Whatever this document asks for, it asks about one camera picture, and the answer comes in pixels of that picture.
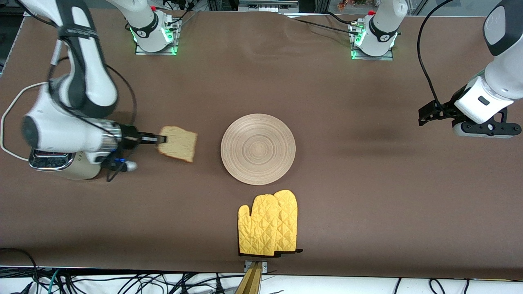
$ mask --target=metal mounting plate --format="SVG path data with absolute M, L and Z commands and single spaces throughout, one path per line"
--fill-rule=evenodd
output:
M 136 45 L 136 49 L 134 51 L 134 54 L 136 55 L 176 55 L 178 53 L 178 44 L 180 42 L 180 31 L 182 26 L 182 20 L 176 22 L 173 24 L 174 31 L 170 32 L 170 36 L 173 37 L 173 42 L 167 45 L 163 50 L 158 52 L 147 52 L 140 48 L 138 44 Z
M 349 31 L 357 31 L 357 29 L 355 27 L 353 27 L 352 25 L 347 25 Z M 349 40 L 350 40 L 350 56 L 352 59 L 362 59 L 362 60 L 384 60 L 384 61 L 392 61 L 394 60 L 393 58 L 393 55 L 392 55 L 392 48 L 390 48 L 387 53 L 385 53 L 384 55 L 382 56 L 378 56 L 378 57 L 374 57 L 374 56 L 369 56 L 365 53 L 363 53 L 363 51 L 357 47 L 355 45 L 355 42 L 356 42 L 356 38 L 358 38 L 358 36 L 355 36 L 355 35 L 352 35 L 352 34 L 349 34 Z
M 243 272 L 246 273 L 251 264 L 255 261 L 245 261 L 245 265 L 243 266 Z M 267 273 L 267 262 L 263 261 L 261 262 L 261 273 L 266 274 Z

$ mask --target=black strap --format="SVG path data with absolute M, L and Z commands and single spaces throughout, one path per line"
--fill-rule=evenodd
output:
M 95 38 L 98 39 L 98 33 L 88 27 L 80 26 L 80 25 L 64 25 L 61 26 L 58 29 L 58 38 L 60 40 L 69 38 L 69 37 L 77 37 L 77 38 Z
M 398 29 L 396 28 L 394 31 L 391 32 L 384 32 L 376 27 L 376 25 L 374 24 L 374 17 L 370 19 L 369 27 L 370 31 L 378 38 L 378 42 L 382 43 L 385 43 L 389 41 L 392 37 L 394 37 Z
M 153 13 L 153 15 L 154 15 L 153 21 L 150 24 L 148 24 L 147 26 L 145 26 L 143 28 L 137 28 L 137 27 L 131 26 L 132 31 L 135 34 L 137 34 L 140 38 L 147 38 L 147 37 L 149 37 L 149 34 L 154 29 L 156 29 L 156 27 L 158 26 L 158 14 Z

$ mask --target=green led light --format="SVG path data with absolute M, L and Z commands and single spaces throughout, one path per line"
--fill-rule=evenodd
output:
M 166 30 L 162 30 L 162 33 L 164 34 L 165 41 L 166 41 L 166 42 L 170 42 L 170 39 L 171 39 L 171 38 L 169 38 L 169 37 L 167 36 L 167 34 L 165 33 L 165 31 L 166 31 Z
M 360 46 L 361 44 L 363 44 L 363 39 L 365 38 L 365 30 L 363 30 L 361 33 L 359 33 L 357 36 L 356 36 L 356 39 L 355 39 L 355 44 L 357 46 Z
M 131 31 L 131 34 L 132 34 L 132 39 L 134 40 L 134 42 L 136 44 L 138 44 L 138 41 L 136 41 L 136 36 L 134 35 L 134 32 L 132 30 L 130 30 L 130 31 Z

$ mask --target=white floor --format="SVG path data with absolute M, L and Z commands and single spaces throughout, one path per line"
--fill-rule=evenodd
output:
M 81 278 L 92 279 L 107 279 L 112 277 L 125 276 L 85 276 Z M 167 281 L 177 282 L 181 274 L 165 275 Z M 205 279 L 213 278 L 215 274 L 199 274 L 191 279 L 188 284 L 194 284 Z M 280 292 L 282 294 L 319 294 L 319 293 L 343 293 L 343 294 L 393 294 L 394 286 L 397 278 L 363 278 L 363 277 L 321 277 L 321 276 L 273 276 L 264 275 L 262 277 L 260 294 L 275 294 Z M 222 278 L 222 286 L 225 289 L 236 287 L 241 281 L 241 278 Z M 446 294 L 462 294 L 465 281 L 464 280 L 439 280 L 445 290 Z M 4 278 L 0 279 L 0 294 L 10 294 L 20 292 L 31 282 L 30 278 Z M 127 282 L 127 280 L 113 280 L 113 281 L 80 281 L 76 285 L 80 287 L 87 294 L 115 294 Z M 214 282 L 209 282 L 210 286 L 214 286 Z M 433 283 L 437 294 L 441 294 L 437 285 Z M 127 293 L 134 294 L 138 290 L 139 284 L 130 289 Z M 33 285 L 30 294 L 35 293 L 36 287 Z M 143 289 L 143 294 L 162 294 L 162 289 L 158 286 L 148 285 Z M 189 293 L 210 293 L 210 287 L 194 287 L 189 290 Z M 43 288 L 40 287 L 40 293 L 46 294 Z M 428 279 L 402 279 L 398 294 L 431 294 L 428 285 Z M 467 294 L 487 294 L 487 293 L 503 293 L 503 294 L 521 294 L 523 293 L 523 282 L 510 281 L 480 281 L 471 280 Z

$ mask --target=slice of bread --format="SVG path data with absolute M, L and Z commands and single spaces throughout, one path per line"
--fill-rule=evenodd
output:
M 164 126 L 160 135 L 167 137 L 167 142 L 158 144 L 160 153 L 192 163 L 195 157 L 197 133 L 176 126 Z

